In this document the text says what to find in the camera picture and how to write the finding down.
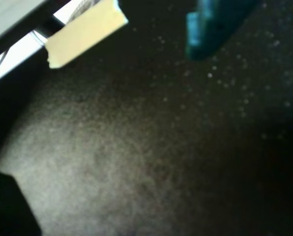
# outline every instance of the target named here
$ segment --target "teal plastic object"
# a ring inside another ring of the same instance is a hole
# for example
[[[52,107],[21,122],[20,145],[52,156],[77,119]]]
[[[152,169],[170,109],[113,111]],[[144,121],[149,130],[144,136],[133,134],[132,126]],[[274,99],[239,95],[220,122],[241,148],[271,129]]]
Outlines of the teal plastic object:
[[[239,28],[259,0],[197,0],[187,15],[187,54],[202,60],[216,52]]]

